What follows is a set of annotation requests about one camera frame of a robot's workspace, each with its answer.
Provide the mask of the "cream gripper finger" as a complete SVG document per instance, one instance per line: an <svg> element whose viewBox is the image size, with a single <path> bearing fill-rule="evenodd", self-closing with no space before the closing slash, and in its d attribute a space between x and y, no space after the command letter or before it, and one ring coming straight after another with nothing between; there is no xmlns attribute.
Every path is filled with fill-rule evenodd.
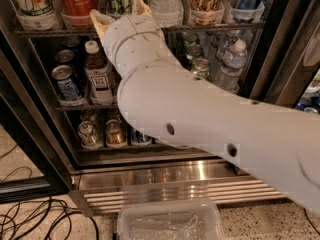
<svg viewBox="0 0 320 240"><path fill-rule="evenodd" d="M132 14L151 16L152 12L149 6L145 4L143 0L133 0Z"/></svg>
<svg viewBox="0 0 320 240"><path fill-rule="evenodd" d="M111 24L115 21L115 19L109 15L102 14L95 9L92 9L89 15L99 39L103 41L105 32L108 30Z"/></svg>

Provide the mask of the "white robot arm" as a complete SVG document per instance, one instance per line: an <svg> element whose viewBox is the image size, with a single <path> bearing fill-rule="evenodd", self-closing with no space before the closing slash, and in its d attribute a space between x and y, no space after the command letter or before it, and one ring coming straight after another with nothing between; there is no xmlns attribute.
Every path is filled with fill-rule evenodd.
<svg viewBox="0 0 320 240"><path fill-rule="evenodd" d="M171 146L217 155L320 213L317 115L229 93L184 69L143 0L119 19L91 10L104 52L121 76L126 122Z"/></svg>

